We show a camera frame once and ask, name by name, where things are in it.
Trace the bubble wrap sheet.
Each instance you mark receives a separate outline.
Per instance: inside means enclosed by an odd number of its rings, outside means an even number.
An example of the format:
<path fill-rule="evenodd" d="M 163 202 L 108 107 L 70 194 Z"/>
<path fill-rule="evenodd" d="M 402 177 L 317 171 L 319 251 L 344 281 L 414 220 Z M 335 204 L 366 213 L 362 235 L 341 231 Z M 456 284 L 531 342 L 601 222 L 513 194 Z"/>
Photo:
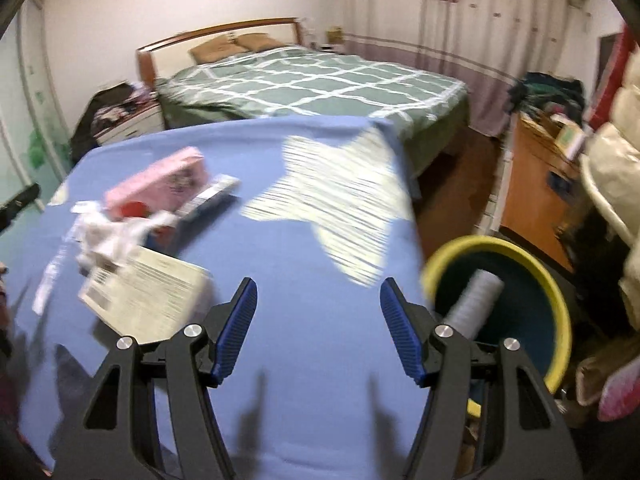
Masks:
<path fill-rule="evenodd" d="M 503 280 L 497 275 L 485 270 L 475 271 L 442 322 L 473 340 L 491 314 L 503 287 Z"/>

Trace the printed paper package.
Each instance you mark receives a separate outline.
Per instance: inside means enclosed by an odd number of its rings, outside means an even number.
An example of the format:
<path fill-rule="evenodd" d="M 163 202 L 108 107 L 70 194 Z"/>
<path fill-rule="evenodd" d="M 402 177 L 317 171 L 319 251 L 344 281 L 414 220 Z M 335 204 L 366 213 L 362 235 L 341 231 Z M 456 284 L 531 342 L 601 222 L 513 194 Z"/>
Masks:
<path fill-rule="evenodd" d="M 152 344 L 203 321 L 214 285 L 206 269 L 138 247 L 116 270 L 93 268 L 78 297 L 115 333 Z"/>

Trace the white paper towel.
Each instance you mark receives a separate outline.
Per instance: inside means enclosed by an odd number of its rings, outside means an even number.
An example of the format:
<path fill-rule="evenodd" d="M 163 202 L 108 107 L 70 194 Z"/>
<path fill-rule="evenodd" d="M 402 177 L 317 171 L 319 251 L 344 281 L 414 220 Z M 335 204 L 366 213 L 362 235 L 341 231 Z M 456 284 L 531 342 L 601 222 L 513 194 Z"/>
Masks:
<path fill-rule="evenodd" d="M 123 266 L 130 252 L 144 246 L 149 238 L 172 237 L 178 224 L 178 216 L 164 210 L 146 218 L 111 220 L 94 200 L 78 202 L 72 211 L 77 214 L 75 240 L 80 248 L 76 261 L 85 274 L 95 266 Z"/>

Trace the pink tissue box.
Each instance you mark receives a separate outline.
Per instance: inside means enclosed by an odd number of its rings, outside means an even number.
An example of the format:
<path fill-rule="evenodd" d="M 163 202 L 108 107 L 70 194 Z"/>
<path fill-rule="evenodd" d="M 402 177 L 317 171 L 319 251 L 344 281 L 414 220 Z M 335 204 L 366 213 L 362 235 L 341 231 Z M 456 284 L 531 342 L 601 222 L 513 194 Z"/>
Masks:
<path fill-rule="evenodd" d="M 209 181 L 205 158 L 194 146 L 176 151 L 104 193 L 105 213 L 113 220 L 130 217 L 128 209 L 154 214 L 176 211 Z"/>

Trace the yellow rimmed trash bin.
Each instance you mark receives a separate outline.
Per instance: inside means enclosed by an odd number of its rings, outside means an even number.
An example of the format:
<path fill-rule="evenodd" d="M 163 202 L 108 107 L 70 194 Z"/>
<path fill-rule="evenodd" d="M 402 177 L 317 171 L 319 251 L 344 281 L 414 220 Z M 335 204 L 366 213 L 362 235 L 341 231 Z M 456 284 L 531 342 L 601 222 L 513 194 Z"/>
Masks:
<path fill-rule="evenodd" d="M 435 312 L 445 316 L 477 270 L 495 274 L 504 289 L 476 340 L 498 344 L 515 338 L 550 392 L 561 387 L 572 353 L 572 323 L 550 272 L 525 249 L 498 237 L 468 235 L 437 249 L 422 271 L 422 287 Z"/>

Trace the blue tablecloth with white print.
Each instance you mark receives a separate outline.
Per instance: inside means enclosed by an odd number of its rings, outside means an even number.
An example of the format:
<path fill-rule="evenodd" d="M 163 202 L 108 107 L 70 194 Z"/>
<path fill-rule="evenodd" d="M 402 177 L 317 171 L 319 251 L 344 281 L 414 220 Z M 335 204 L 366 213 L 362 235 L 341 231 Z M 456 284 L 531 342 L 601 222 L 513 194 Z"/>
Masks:
<path fill-rule="evenodd" d="M 11 372 L 20 429 L 52 465 L 66 415 L 116 336 L 80 301 L 82 276 L 70 237 L 74 206 L 194 146 L 238 195 L 180 240 L 181 259 L 212 274 L 218 301 L 242 278 L 257 285 L 257 310 L 232 375 L 210 394 L 233 467 L 243 479 L 397 479 L 419 427 L 427 391 L 401 367 L 378 294 L 394 278 L 424 299 L 422 255 L 410 207 L 393 206 L 386 252 L 373 282 L 353 282 L 326 254 L 309 222 L 253 220 L 244 207 L 285 173 L 287 140 L 344 148 L 360 118 L 280 118 L 165 131 L 90 152 L 15 252 L 8 289 L 14 313 Z"/>

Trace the orange wooden cabinet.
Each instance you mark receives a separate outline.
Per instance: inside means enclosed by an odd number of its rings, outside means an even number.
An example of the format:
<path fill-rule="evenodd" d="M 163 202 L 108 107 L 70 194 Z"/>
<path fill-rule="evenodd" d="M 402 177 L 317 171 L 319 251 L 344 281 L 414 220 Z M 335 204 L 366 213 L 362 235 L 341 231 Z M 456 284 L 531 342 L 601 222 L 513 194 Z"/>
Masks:
<path fill-rule="evenodd" d="M 504 174 L 491 229 L 529 250 L 556 272 L 573 273 L 556 229 L 568 201 L 553 191 L 548 175 L 577 176 L 577 167 L 556 150 L 554 140 L 521 114 L 512 116 Z"/>

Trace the green checked duvet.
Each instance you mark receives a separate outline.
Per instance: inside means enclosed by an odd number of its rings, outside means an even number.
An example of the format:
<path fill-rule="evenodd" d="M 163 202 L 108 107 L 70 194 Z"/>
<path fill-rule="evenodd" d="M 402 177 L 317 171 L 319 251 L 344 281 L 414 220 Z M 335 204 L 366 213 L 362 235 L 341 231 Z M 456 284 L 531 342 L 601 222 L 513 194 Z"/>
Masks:
<path fill-rule="evenodd" d="M 157 79 L 155 90 L 170 128 L 288 115 L 386 119 L 413 174 L 450 148 L 471 115 L 460 80 L 299 46 L 193 65 Z"/>

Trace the clothes pile on cabinet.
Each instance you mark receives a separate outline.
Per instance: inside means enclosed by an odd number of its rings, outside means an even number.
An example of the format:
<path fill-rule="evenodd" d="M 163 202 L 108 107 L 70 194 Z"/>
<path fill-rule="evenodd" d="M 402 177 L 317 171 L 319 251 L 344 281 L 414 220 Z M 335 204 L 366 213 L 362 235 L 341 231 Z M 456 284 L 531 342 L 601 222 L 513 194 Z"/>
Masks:
<path fill-rule="evenodd" d="M 580 80 L 528 72 L 508 90 L 504 111 L 506 114 L 525 112 L 538 118 L 546 110 L 550 115 L 564 114 L 581 125 L 585 107 L 584 87 Z"/>

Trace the wooden bed with headboard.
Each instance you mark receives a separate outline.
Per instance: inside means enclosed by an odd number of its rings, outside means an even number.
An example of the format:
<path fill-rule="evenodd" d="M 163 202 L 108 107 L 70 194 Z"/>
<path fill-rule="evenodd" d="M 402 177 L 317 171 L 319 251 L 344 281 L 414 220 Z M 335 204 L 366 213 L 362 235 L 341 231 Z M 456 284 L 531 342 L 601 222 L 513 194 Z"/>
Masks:
<path fill-rule="evenodd" d="M 136 57 L 168 128 L 292 114 L 382 118 L 394 124 L 415 174 L 453 148 L 471 118 L 463 81 L 307 47 L 297 18 L 182 32 Z"/>

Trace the sliding wardrobe door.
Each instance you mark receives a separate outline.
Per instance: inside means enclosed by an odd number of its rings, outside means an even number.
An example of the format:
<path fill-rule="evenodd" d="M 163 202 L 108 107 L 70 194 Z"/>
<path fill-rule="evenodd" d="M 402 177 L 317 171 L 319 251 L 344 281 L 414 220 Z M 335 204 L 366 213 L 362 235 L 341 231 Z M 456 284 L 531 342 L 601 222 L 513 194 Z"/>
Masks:
<path fill-rule="evenodd" d="M 54 91 L 43 0 L 24 0 L 1 38 L 1 198 L 40 188 L 43 211 L 70 172 L 70 130 Z"/>

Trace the brown pillow left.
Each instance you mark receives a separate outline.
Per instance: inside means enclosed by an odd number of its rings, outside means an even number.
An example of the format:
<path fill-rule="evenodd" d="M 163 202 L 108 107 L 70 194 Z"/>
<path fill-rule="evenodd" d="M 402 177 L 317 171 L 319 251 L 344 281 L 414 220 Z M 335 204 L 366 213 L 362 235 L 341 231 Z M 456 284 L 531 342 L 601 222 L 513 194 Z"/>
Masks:
<path fill-rule="evenodd" d="M 227 35 L 207 40 L 189 50 L 189 54 L 196 64 L 215 63 L 224 58 L 230 58 L 230 56 L 247 52 L 247 48 L 238 46 Z"/>

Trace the brown pillow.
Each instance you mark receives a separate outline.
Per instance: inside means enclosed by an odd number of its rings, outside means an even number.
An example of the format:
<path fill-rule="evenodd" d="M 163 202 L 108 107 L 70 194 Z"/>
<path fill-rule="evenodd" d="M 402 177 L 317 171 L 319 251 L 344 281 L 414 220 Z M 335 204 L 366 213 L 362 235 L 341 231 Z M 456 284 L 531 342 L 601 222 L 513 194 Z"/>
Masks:
<path fill-rule="evenodd" d="M 286 47 L 286 43 L 272 38 L 264 32 L 252 32 L 234 37 L 234 43 L 250 52 L 264 52 L 280 47 Z"/>
<path fill-rule="evenodd" d="M 247 48 L 238 46 L 227 35 L 207 40 L 189 50 L 189 54 L 196 64 L 215 63 L 224 58 L 230 58 L 230 56 L 247 52 Z"/>

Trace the brown pillow right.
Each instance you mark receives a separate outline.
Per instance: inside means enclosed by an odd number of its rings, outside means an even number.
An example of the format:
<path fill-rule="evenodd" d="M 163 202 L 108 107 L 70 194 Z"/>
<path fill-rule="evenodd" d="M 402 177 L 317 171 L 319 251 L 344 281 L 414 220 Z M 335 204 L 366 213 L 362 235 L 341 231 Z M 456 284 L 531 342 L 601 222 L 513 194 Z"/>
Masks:
<path fill-rule="evenodd" d="M 272 38 L 264 32 L 252 32 L 234 37 L 234 43 L 250 52 L 264 52 L 280 47 L 286 47 L 286 43 Z"/>

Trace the red garment hanging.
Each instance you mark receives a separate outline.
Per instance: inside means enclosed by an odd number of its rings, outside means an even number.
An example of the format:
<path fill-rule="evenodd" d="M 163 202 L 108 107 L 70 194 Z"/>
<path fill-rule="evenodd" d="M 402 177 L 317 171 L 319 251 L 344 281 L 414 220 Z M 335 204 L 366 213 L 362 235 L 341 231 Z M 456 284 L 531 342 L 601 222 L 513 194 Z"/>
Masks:
<path fill-rule="evenodd" d="M 612 53 L 587 110 L 586 123 L 593 132 L 608 121 L 614 96 L 623 84 L 626 65 L 637 47 L 634 34 L 629 26 L 624 24 L 622 32 L 614 42 Z"/>

